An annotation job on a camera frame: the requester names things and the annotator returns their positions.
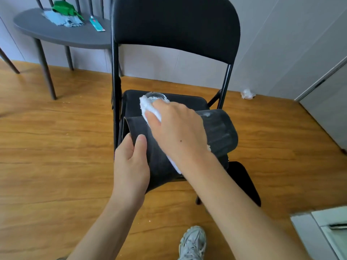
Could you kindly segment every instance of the light blue cloth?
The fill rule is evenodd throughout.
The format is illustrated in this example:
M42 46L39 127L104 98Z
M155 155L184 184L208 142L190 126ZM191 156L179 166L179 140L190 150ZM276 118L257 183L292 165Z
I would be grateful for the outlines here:
M57 26L74 27L84 25L78 16L65 16L52 10L44 11L42 15Z

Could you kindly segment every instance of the person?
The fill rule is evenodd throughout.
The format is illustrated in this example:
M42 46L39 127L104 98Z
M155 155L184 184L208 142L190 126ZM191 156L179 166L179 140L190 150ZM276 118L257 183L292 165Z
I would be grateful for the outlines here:
M237 260L304 260L310 257L258 208L207 150L202 118L175 102L156 100L159 122L146 112L152 134L201 198ZM143 204L150 180L146 138L127 135L115 151L114 188L104 211L68 260L114 260ZM184 234L179 259L202 260L206 235L199 226Z

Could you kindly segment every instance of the floor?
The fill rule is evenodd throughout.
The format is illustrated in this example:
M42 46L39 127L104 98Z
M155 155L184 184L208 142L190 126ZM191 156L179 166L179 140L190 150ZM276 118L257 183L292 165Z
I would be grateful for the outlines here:
M105 206L112 189L111 76L50 67L50 99L39 65L0 62L0 259L67 255ZM123 77L123 91L202 96L215 89ZM292 100L228 92L224 110L239 135L229 157L248 170L263 210L293 239L289 215L347 204L347 157ZM207 233L206 259L232 253L187 182L146 195L118 259L178 258L192 225Z

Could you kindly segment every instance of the shoe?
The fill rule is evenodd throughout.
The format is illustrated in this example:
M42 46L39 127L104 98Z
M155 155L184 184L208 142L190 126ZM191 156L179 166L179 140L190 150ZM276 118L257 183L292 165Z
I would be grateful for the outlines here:
M206 234L200 226L193 226L183 235L178 247L178 260L203 260L206 250Z

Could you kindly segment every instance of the person's left hand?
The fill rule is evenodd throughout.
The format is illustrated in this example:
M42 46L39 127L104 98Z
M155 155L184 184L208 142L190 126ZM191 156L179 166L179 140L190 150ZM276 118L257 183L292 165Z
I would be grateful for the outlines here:
M150 181L150 168L146 157L147 140L139 135L135 146L130 133L115 150L113 166L114 186L111 200L137 210L143 204Z

